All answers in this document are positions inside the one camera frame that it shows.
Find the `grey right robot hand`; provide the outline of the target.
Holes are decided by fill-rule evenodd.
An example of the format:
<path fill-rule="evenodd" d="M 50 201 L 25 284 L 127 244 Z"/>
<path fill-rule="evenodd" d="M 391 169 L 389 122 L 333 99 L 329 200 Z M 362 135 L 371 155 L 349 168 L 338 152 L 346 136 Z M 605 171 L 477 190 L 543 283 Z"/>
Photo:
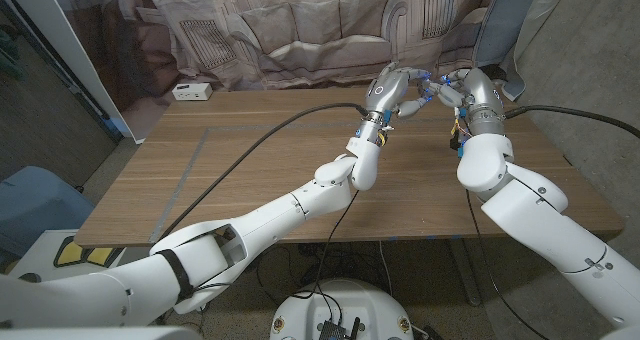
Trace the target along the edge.
<path fill-rule="evenodd" d="M 431 82 L 429 89 L 445 105 L 464 108 L 474 133 L 502 132 L 503 103 L 493 82 L 479 68 L 455 70 Z"/>

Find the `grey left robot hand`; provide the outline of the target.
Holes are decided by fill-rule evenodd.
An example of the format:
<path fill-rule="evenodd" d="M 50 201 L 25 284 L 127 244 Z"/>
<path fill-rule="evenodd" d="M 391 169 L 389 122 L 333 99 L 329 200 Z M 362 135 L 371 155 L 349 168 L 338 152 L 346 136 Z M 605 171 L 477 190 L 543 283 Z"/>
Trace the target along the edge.
<path fill-rule="evenodd" d="M 391 62 L 369 85 L 365 96 L 366 109 L 371 115 L 381 115 L 384 125 L 390 122 L 393 113 L 398 118 L 411 117 L 430 100 L 430 96 L 426 89 L 422 89 L 417 100 L 401 101 L 409 82 L 417 80 L 419 85 L 424 85 L 429 84 L 430 78 L 431 73 L 427 70 L 400 67 L 398 62 Z"/>

